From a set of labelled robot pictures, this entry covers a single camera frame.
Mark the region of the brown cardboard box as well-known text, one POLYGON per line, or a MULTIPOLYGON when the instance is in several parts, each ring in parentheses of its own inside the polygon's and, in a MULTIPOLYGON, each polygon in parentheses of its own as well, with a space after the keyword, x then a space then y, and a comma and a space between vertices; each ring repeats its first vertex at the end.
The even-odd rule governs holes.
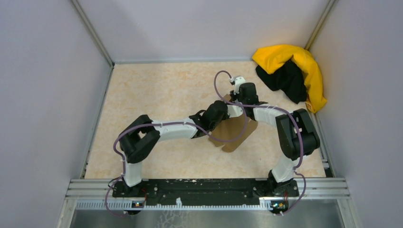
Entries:
POLYGON ((242 132, 243 134, 232 142, 219 142, 212 138, 208 138, 215 147, 220 148, 223 152, 234 152, 256 129, 258 123, 247 117, 247 125, 244 128, 245 119, 243 115, 222 121, 212 132, 211 135, 221 140, 234 139, 242 132))

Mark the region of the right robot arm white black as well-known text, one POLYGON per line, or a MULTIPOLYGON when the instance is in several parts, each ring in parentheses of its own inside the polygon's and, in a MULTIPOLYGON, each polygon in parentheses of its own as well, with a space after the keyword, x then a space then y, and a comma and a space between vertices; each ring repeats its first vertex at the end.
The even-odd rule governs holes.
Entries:
POLYGON ((230 100, 238 108, 229 113, 244 112, 248 118, 276 127, 283 152, 276 166, 268 174, 268 191, 279 196, 291 187, 295 171, 305 157, 320 146, 320 140, 307 110, 289 112, 259 101, 254 83, 233 82, 230 100))

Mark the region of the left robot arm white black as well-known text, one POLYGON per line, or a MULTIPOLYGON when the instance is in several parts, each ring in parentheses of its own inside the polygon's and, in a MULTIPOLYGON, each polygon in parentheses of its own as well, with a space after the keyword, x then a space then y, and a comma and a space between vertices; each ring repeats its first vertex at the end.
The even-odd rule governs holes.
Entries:
POLYGON ((138 196, 142 192, 142 162, 158 142, 175 139, 197 139, 208 136, 224 120, 243 116, 248 122, 244 108, 215 101, 206 110, 200 110, 179 121, 163 122, 152 120, 144 114, 124 129, 113 144, 114 151, 122 158, 123 173, 112 185, 119 197, 138 196))

